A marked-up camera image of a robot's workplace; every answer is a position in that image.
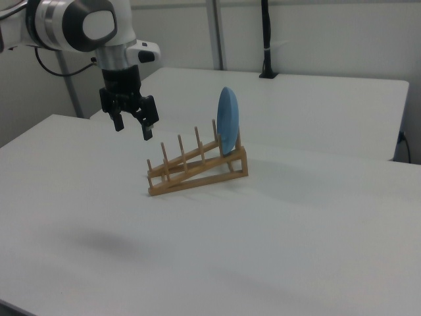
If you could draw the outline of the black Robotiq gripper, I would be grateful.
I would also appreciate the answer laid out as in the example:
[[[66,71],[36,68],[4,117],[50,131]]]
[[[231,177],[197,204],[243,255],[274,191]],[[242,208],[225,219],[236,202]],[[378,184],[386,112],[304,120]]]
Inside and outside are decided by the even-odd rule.
[[[152,95],[141,96],[139,67],[130,66],[120,70],[102,70],[105,86],[99,90],[101,106],[108,113],[117,132],[124,128],[121,111],[131,113],[141,124],[143,139],[153,137],[153,125],[159,114]]]

